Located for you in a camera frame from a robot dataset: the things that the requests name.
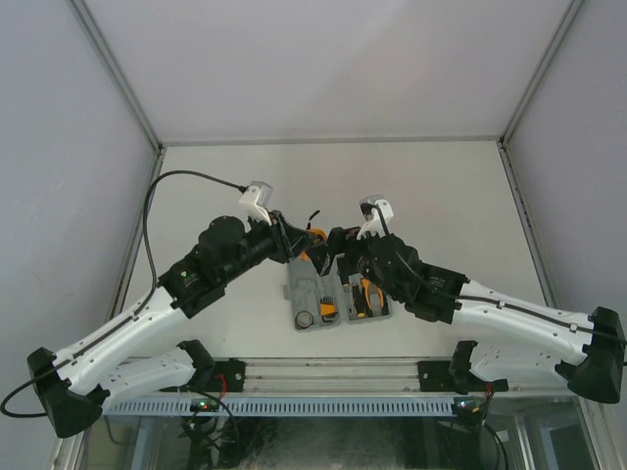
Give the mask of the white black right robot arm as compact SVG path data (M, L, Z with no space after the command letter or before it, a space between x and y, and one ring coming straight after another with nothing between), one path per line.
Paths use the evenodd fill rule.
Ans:
M356 229L335 228L307 255L321 275L341 260L415 317L466 332L448 367L460 394L529 378L562 383L587 400L620 400L626 339L611 309L572 312L504 295L422 261L393 234L361 236Z

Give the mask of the grey plastic tool case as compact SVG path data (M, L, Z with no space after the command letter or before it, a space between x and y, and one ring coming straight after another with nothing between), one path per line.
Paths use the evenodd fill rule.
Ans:
M393 314L391 300L384 294L387 300L386 315L362 319L355 317L351 288L358 285L362 289L361 279L364 277L355 268L350 267L342 257L333 261L329 273L325 276L317 274L312 262L298 258L288 264L287 272L288 281L284 286L284 298L290 303L292 321L299 332L328 329L342 322L357 325L381 321ZM322 325L319 317L319 300L325 296L333 297L339 310L338 320L330 325ZM303 310L313 315L314 325L305 330L298 330L295 326L295 316Z

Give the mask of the orange black handled pliers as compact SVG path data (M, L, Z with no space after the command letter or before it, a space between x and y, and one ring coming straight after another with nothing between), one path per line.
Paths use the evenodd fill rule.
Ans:
M361 279L361 287L365 315L367 317L386 315L387 300L383 291L365 278Z

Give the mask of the orange tape measure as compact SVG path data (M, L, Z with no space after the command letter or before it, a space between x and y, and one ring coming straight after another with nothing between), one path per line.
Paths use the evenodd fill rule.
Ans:
M320 214L320 210L315 210L308 218L306 227L302 230L302 235L306 238L307 246L299 254L299 260L319 263L324 255L324 243L327 240L326 233L319 227L313 225L314 219Z

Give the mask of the hex key set orange holder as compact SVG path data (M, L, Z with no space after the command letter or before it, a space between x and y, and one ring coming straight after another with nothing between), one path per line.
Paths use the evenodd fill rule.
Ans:
M322 325L335 323L339 318L339 310L333 297L325 296L319 300L319 317Z

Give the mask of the flathead screwdriver black yellow handle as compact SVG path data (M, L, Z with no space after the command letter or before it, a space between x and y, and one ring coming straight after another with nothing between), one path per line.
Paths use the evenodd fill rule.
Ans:
M358 285L351 288L353 299L353 311L357 319L366 318L366 305L364 303L362 290Z

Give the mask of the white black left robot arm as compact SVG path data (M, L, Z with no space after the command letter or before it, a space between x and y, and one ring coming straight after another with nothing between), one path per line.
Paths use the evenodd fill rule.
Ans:
M198 340L172 352L129 363L127 358L158 334L194 317L225 294L226 286L266 259L287 263L317 242L311 231L289 224L279 211L268 221L243 223L220 216L183 259L162 274L134 307L86 338L27 358L33 389L55 434L74 436L112 405L165 388L207 390L215 361Z

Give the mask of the black electrical tape roll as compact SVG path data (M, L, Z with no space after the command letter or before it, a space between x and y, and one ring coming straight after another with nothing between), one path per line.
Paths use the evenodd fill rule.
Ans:
M295 326L298 330L305 330L314 325L314 316L308 311L299 311L295 316Z

